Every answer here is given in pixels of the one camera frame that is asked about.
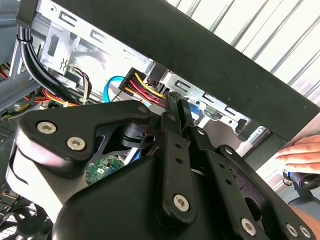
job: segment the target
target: red wire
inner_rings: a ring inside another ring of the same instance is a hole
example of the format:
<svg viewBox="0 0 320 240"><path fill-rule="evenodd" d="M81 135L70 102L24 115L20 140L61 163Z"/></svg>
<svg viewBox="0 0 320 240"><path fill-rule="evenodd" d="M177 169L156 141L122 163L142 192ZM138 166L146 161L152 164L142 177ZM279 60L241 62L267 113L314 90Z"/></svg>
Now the red wire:
<svg viewBox="0 0 320 240"><path fill-rule="evenodd" d="M147 98L147 99L149 99L149 100L151 100L151 101L154 101L154 102L156 102L157 104L159 104L159 102L160 102L159 100L157 100L157 99L155 99L155 98L147 95L147 93L144 92L141 87L138 87L133 80L130 79L130 83L131 83L131 84L134 86L134 88L135 88L141 95L143 95L145 98Z"/></svg>
<svg viewBox="0 0 320 240"><path fill-rule="evenodd" d="M8 78L7 74L5 74L5 72L2 71L1 68L0 68L0 75L1 75L4 79L7 79L7 78Z"/></svg>
<svg viewBox="0 0 320 240"><path fill-rule="evenodd" d="M24 96L24 99L27 100L27 101L30 101L30 97L28 97L28 96ZM48 97L43 97L43 98L36 97L34 99L35 103L43 103L43 102L49 102L49 101L51 101L51 99L48 98Z"/></svg>

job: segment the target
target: green circuit board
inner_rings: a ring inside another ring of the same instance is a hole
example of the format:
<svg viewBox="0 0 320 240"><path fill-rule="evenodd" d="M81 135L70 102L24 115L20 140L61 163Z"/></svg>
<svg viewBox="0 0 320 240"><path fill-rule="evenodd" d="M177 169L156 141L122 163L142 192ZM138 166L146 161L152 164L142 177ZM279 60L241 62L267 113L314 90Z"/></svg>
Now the green circuit board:
<svg viewBox="0 0 320 240"><path fill-rule="evenodd" d="M107 156L89 164L85 180L90 185L122 168L124 163L114 155Z"/></svg>

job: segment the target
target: black wire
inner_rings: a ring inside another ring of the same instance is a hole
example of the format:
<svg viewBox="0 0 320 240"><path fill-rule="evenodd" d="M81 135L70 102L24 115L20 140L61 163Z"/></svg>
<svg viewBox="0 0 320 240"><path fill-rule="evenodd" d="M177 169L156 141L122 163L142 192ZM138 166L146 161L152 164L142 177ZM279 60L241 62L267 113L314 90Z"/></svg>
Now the black wire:
<svg viewBox="0 0 320 240"><path fill-rule="evenodd" d="M64 101L78 104L78 102L70 95L67 88L57 79L52 77L41 65L32 46L31 29L24 29L23 27L18 26L17 39L19 41L22 61L31 77L48 89L52 94L62 98Z"/></svg>
<svg viewBox="0 0 320 240"><path fill-rule="evenodd" d="M5 64L3 64L3 66L8 70L10 71L10 68L8 68Z"/></svg>

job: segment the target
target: bolt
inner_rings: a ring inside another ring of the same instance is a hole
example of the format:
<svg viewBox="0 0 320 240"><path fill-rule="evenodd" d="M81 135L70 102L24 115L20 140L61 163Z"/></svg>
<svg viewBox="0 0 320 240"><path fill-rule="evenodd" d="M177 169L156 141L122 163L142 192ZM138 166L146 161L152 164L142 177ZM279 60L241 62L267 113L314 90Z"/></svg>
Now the bolt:
<svg viewBox="0 0 320 240"><path fill-rule="evenodd" d="M138 110L143 112L143 113L146 113L147 112L147 109L143 106L138 106Z"/></svg>
<svg viewBox="0 0 320 240"><path fill-rule="evenodd" d="M180 194L174 195L173 203L181 212L187 212L189 210L188 200Z"/></svg>
<svg viewBox="0 0 320 240"><path fill-rule="evenodd" d="M308 239L311 238L311 234L310 232L308 231L308 229L306 229L304 226L302 225L299 225L299 228L301 230L301 232L303 233L303 235L305 235Z"/></svg>
<svg viewBox="0 0 320 240"><path fill-rule="evenodd" d="M288 229L288 231L291 233L292 236L296 238L299 236L297 230L290 223L286 224L286 228Z"/></svg>
<svg viewBox="0 0 320 240"><path fill-rule="evenodd" d="M37 124L36 128L40 133L43 134L53 134L55 131L57 131L57 127L48 121L42 121Z"/></svg>
<svg viewBox="0 0 320 240"><path fill-rule="evenodd" d="M198 133L200 133L201 135L205 135L205 131L203 131L201 128L198 128Z"/></svg>
<svg viewBox="0 0 320 240"><path fill-rule="evenodd" d="M176 120L176 117L173 116L172 114L168 114L168 117L169 117L172 121L175 121L175 120Z"/></svg>
<svg viewBox="0 0 320 240"><path fill-rule="evenodd" d="M232 155L232 150L229 148L229 147L225 147L224 148L224 150L228 153L228 154L230 154L230 155Z"/></svg>
<svg viewBox="0 0 320 240"><path fill-rule="evenodd" d="M211 116L212 114L208 111L204 111L205 114L207 114L208 116Z"/></svg>
<svg viewBox="0 0 320 240"><path fill-rule="evenodd" d="M66 141L66 145L74 151L81 151L86 147L86 142L80 137L73 136Z"/></svg>
<svg viewBox="0 0 320 240"><path fill-rule="evenodd" d="M251 236L255 236L256 235L256 228L255 226L252 224L251 221L249 221L246 218L242 218L241 219L241 225L243 227L243 229Z"/></svg>

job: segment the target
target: human hand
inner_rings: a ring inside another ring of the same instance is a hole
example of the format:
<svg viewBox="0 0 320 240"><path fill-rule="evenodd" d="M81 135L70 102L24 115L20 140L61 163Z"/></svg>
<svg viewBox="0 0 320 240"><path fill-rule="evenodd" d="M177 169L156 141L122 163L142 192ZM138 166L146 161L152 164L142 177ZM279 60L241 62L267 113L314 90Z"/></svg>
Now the human hand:
<svg viewBox="0 0 320 240"><path fill-rule="evenodd" d="M320 135L309 136L280 150L275 157L294 173L320 174Z"/></svg>

